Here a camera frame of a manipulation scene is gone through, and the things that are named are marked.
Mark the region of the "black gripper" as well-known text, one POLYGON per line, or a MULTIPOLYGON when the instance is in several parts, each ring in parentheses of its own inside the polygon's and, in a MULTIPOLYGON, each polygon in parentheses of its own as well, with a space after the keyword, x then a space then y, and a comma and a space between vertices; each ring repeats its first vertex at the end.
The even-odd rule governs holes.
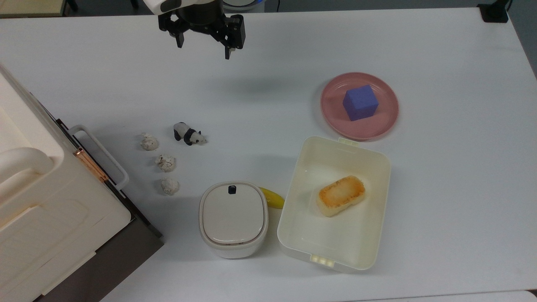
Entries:
POLYGON ((159 3, 159 29, 175 38, 182 48, 187 31, 211 36, 225 48, 225 58, 242 49, 245 25, 242 15, 226 16, 222 0, 164 0, 159 3))

